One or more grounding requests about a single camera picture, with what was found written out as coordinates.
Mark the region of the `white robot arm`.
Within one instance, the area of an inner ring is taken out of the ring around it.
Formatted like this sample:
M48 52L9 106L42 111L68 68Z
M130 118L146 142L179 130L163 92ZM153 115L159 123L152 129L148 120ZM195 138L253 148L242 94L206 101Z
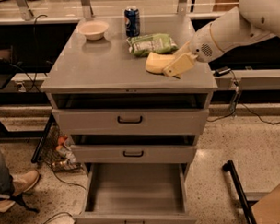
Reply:
M162 69L175 77L195 62L209 63L237 47L280 38L280 0L239 0L239 6L197 30Z

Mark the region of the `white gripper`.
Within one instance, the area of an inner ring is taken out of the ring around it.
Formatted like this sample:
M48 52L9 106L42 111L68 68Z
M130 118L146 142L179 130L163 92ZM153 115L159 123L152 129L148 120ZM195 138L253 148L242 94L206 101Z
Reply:
M174 53L177 57L163 69L163 73L168 77L175 77L192 69L196 58L199 62L209 63L218 59L222 51L218 48L211 33L212 24L197 30L190 42L184 43L181 48Z

